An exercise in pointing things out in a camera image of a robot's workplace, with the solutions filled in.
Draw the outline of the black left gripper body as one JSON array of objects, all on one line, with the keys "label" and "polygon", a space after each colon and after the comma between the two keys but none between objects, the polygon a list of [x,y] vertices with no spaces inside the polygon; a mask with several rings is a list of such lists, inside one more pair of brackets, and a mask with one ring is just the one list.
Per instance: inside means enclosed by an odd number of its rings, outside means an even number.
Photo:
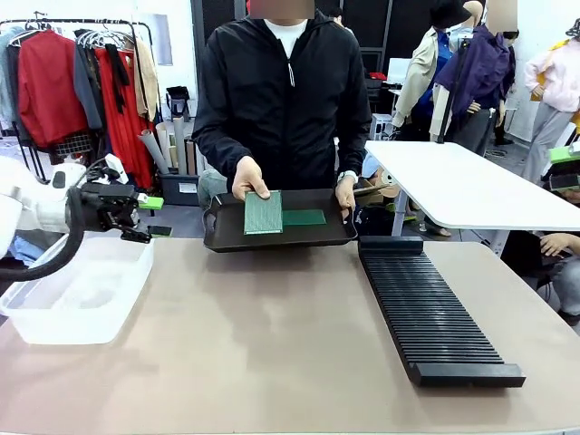
[{"label": "black left gripper body", "polygon": [[131,185],[87,182],[67,190],[67,226],[71,232],[134,232],[139,225],[138,192]]}]

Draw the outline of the person's right hand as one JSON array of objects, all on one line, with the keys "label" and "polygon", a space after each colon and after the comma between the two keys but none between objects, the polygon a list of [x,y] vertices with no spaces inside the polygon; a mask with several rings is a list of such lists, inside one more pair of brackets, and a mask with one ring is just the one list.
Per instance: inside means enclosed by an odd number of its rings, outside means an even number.
[{"label": "person's right hand", "polygon": [[262,170],[253,158],[245,156],[237,163],[232,193],[236,199],[244,200],[246,193],[250,191],[262,199],[270,198],[270,191],[262,178]]}]

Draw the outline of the person's left hand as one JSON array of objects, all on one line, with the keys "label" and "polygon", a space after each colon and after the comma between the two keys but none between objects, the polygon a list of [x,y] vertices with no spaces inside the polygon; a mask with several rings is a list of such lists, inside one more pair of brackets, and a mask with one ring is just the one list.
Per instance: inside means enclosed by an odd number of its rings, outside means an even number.
[{"label": "person's left hand", "polygon": [[343,219],[347,219],[355,209],[354,184],[354,178],[347,175],[337,183],[335,188],[335,196],[341,207]]}]

